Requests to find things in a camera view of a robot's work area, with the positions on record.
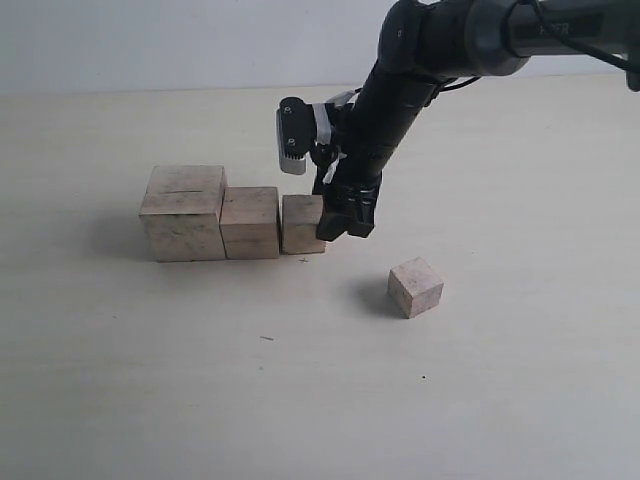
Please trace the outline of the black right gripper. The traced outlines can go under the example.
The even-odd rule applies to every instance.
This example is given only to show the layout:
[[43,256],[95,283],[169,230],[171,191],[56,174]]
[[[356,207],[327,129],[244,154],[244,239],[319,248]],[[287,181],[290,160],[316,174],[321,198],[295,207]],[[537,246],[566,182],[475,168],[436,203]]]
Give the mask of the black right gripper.
[[314,107],[312,112],[312,160],[317,166],[313,192],[323,197],[316,238],[335,241],[345,232],[368,237],[383,169],[400,143],[400,110]]

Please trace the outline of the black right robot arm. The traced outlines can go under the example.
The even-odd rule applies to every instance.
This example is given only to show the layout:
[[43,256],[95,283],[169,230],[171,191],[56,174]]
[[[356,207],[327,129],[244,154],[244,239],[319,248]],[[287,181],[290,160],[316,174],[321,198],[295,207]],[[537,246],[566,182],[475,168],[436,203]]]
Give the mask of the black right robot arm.
[[313,192],[323,198],[318,238],[371,233],[383,168],[440,93],[512,75],[535,56],[578,54],[625,71],[638,90],[638,2],[396,2],[363,86],[326,103],[331,143],[312,155]]

